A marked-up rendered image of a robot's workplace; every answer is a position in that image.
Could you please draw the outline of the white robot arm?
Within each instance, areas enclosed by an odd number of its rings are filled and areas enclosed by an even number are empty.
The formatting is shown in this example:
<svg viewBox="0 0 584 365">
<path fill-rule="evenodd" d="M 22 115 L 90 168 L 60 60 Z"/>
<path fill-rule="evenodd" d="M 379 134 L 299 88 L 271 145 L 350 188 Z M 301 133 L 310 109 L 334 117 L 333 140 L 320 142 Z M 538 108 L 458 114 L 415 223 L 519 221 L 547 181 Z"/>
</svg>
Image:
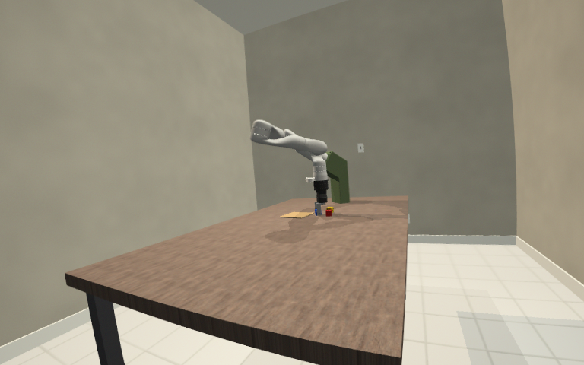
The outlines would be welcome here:
<svg viewBox="0 0 584 365">
<path fill-rule="evenodd" d="M 295 149 L 313 162 L 313 172 L 326 170 L 327 145 L 323 141 L 297 136 L 288 129 L 281 131 L 263 120 L 254 121 L 250 140 L 259 144 Z"/>
</svg>

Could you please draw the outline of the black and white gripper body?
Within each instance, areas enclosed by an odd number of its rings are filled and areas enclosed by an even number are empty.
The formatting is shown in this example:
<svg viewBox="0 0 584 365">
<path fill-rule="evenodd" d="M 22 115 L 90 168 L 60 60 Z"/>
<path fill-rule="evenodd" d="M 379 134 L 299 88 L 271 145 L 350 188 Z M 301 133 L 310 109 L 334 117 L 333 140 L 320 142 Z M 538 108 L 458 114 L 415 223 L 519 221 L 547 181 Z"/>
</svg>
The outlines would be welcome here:
<svg viewBox="0 0 584 365">
<path fill-rule="evenodd" d="M 314 171 L 312 178 L 306 178 L 306 182 L 313 182 L 314 190 L 316 190 L 316 200 L 318 203 L 326 203 L 326 190 L 328 187 L 327 171 Z"/>
</svg>

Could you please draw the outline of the tan flat mat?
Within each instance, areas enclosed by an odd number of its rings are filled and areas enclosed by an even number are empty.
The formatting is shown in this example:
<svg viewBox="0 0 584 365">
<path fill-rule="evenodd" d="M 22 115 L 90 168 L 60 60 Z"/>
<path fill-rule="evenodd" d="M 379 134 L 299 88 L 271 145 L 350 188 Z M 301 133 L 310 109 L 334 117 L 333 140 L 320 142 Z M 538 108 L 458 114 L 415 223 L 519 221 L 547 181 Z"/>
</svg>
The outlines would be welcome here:
<svg viewBox="0 0 584 365">
<path fill-rule="evenodd" d="M 289 214 L 283 215 L 281 217 L 288 217 L 288 218 L 304 218 L 311 214 L 315 214 L 312 212 L 291 212 Z"/>
</svg>

